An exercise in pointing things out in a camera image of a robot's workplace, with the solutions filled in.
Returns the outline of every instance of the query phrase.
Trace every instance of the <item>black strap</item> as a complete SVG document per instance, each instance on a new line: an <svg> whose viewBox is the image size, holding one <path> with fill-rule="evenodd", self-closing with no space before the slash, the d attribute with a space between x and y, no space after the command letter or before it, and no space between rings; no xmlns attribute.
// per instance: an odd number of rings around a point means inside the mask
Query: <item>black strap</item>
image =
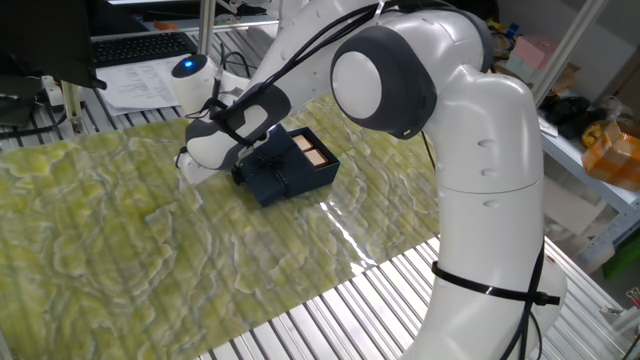
<svg viewBox="0 0 640 360"><path fill-rule="evenodd" d="M458 285L465 289L469 289L486 295L516 301L532 301L539 306L560 305L560 297L549 296L545 292L538 291L534 293L526 293L523 291L507 290L496 286L489 286L475 282L473 280L461 278L439 268L437 261L433 262L431 270L433 271L433 274L435 276L441 278L442 280L450 282L454 285Z"/></svg>
<svg viewBox="0 0 640 360"><path fill-rule="evenodd" d="M213 105L219 107L222 110L226 110L227 109L227 105L225 103L223 103L222 101L218 100L218 99L214 100L214 104ZM211 120L213 120L213 122L215 122L216 125L218 125L218 127L220 128L220 130L222 130L222 132L224 132L225 134L229 135L230 138L232 138L238 144L240 144L240 145L242 145L244 147L250 147L251 145L253 145L253 143L251 141L243 138L242 136L240 136L240 134L238 134L235 130L233 130L231 128L231 126L229 126L229 124L227 123L227 120L225 118L221 118L220 116L216 116L216 115L217 115L217 113L213 114L211 116Z"/></svg>

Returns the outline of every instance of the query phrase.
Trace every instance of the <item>green patterned mat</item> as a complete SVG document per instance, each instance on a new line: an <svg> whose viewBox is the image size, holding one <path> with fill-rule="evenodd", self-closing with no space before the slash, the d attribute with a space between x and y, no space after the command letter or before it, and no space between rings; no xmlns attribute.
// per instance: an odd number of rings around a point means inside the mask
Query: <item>green patterned mat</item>
<svg viewBox="0 0 640 360"><path fill-rule="evenodd" d="M20 359L188 359L438 232L421 139L322 98L283 122L341 160L333 185L261 209L173 157L186 121L0 152L0 327Z"/></svg>

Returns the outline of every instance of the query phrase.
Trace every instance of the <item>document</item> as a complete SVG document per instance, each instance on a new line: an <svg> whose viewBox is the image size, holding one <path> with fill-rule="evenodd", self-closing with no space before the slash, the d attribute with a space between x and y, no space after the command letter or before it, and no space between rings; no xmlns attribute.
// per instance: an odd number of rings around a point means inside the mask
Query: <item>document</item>
<svg viewBox="0 0 640 360"><path fill-rule="evenodd" d="M171 70L187 56L98 69L98 78L107 83L100 93L111 115L179 106Z"/></svg>

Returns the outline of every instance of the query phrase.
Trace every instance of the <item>black box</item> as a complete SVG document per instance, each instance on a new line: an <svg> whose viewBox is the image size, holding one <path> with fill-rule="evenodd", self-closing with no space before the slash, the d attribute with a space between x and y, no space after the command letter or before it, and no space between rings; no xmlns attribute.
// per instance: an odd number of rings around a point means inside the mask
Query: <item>black box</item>
<svg viewBox="0 0 640 360"><path fill-rule="evenodd" d="M315 169L294 136L305 138L328 160ZM266 207L281 197L292 198L331 184L338 173L340 161L309 128L287 133L280 125L269 131L269 139L240 161L232 173L237 184L243 182L261 206Z"/></svg>

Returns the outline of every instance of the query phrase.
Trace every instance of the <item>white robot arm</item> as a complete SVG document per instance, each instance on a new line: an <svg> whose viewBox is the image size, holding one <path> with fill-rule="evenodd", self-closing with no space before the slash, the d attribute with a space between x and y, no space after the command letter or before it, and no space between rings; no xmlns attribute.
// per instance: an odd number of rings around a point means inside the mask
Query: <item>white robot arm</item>
<svg viewBox="0 0 640 360"><path fill-rule="evenodd" d="M567 287L543 253L533 97L513 78L486 74L491 39L475 16L428 1L378 3L310 2L242 97L189 125L188 155L229 169L267 129L330 90L365 128L401 139L426 131L438 154L442 243L429 312L403 359L521 359L537 328L544 335L558 317ZM406 3L412 11L390 8ZM324 47L314 52L311 42Z"/></svg>

